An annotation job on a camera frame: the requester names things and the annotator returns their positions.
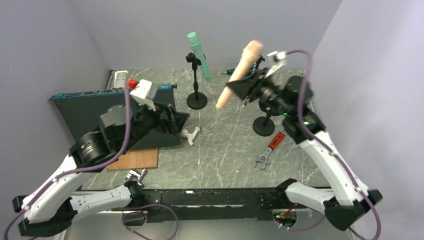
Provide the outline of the pink microphone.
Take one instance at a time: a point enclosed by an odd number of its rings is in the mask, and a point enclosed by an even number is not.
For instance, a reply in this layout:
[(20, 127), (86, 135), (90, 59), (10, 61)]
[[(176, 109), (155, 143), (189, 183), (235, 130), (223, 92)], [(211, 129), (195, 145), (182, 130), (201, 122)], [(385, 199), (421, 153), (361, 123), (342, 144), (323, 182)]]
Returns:
[[(231, 75), (230, 79), (228, 80), (228, 83), (234, 82), (234, 81), (240, 81), (244, 78), (252, 64), (260, 57), (260, 55), (263, 53), (264, 46), (263, 44), (258, 40), (252, 40), (250, 41), (242, 50), (240, 60)], [(218, 101), (215, 105), (216, 109), (222, 109), (228, 101), (233, 96), (234, 92), (226, 86), (220, 97), (218, 98)]]

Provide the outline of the black shock mount stand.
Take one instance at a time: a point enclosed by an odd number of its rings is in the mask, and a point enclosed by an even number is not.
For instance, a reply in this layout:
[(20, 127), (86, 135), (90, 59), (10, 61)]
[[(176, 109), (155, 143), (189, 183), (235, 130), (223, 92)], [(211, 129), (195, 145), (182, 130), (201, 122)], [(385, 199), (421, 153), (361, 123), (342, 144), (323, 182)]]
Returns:
[(257, 117), (252, 123), (252, 129), (254, 132), (262, 137), (268, 137), (272, 135), (275, 131), (275, 124), (271, 120), (271, 117), (280, 116), (281, 113), (272, 109), (264, 101), (259, 100), (258, 102), (259, 109), (265, 113), (265, 116)]

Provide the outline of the black tripod mic stand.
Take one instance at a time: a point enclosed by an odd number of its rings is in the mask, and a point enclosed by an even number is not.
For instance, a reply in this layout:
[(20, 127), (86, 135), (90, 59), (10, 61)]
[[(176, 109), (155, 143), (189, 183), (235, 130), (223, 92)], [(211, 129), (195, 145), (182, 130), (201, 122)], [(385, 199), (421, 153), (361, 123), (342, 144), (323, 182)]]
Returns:
[(249, 79), (254, 79), (256, 80), (255, 85), (253, 86), (253, 88), (251, 89), (251, 93), (249, 96), (246, 97), (246, 99), (244, 100), (244, 105), (246, 106), (249, 103), (254, 102), (255, 100), (257, 100), (259, 97), (257, 96), (258, 93), (258, 80), (259, 78), (256, 77), (256, 71), (259, 70), (259, 66), (260, 63), (265, 62), (265, 58), (260, 55), (259, 58), (255, 61), (255, 63), (252, 64), (252, 66), (249, 68), (247, 74), (244, 77), (244, 80), (249, 80)]

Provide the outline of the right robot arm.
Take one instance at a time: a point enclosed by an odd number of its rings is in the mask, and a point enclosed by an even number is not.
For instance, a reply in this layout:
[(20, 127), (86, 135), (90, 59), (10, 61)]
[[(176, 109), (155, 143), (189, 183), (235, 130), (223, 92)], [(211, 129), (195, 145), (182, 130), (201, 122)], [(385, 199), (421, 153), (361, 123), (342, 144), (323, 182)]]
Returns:
[(312, 158), (332, 189), (327, 192), (289, 178), (276, 187), (276, 203), (282, 208), (300, 204), (316, 210), (333, 227), (345, 231), (383, 196), (361, 182), (339, 155), (325, 125), (308, 107), (314, 96), (308, 80), (294, 76), (280, 86), (274, 84), (268, 72), (264, 68), (246, 80), (227, 82), (226, 86), (241, 100), (251, 103), (259, 99), (283, 115), (285, 132)]

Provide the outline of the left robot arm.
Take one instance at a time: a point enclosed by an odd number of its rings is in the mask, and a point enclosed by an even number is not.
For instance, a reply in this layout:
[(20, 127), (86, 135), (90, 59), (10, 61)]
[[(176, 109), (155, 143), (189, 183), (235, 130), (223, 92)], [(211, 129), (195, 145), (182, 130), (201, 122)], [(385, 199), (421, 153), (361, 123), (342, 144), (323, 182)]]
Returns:
[(52, 237), (76, 221), (107, 209), (139, 209), (146, 201), (141, 184), (135, 180), (89, 195), (74, 196), (74, 192), (150, 132), (178, 135), (189, 117), (171, 104), (157, 103), (154, 109), (143, 105), (136, 113), (129, 106), (109, 108), (100, 115), (98, 126), (70, 148), (42, 186), (13, 199), (14, 211), (22, 217), (20, 235), (30, 239)]

